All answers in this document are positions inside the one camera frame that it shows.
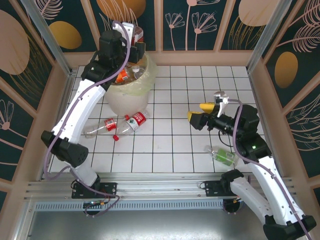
black bracket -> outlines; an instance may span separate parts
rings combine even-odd
[[[233,192],[225,191],[221,181],[205,181],[203,184],[207,197],[237,197]]]
[[[105,192],[106,194],[117,194],[117,183],[116,182],[101,182],[99,192]],[[72,187],[72,199],[105,199],[106,197],[101,194],[97,194],[89,189],[85,188],[79,182],[75,182]]]

white tile floor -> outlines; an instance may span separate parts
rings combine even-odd
[[[69,102],[76,93],[84,67],[77,72]],[[216,129],[208,132],[205,127],[198,131],[187,120],[188,111],[200,112],[200,103],[212,102],[217,91],[244,104],[254,107],[255,99],[246,68],[243,66],[159,66],[154,89],[149,93],[148,119],[135,134],[115,142],[114,132],[98,135],[96,138],[80,137],[80,144],[89,149],[86,160],[98,173],[222,173],[228,171],[223,164],[213,162],[204,152],[206,145],[220,146]],[[234,117],[236,104],[229,104],[225,113]],[[94,107],[86,126],[98,124],[115,114],[106,99],[101,99]],[[261,124],[258,133],[263,135]],[[231,138],[221,136],[232,145]],[[64,163],[53,159],[50,171],[58,172]],[[248,172],[242,160],[236,166]]]

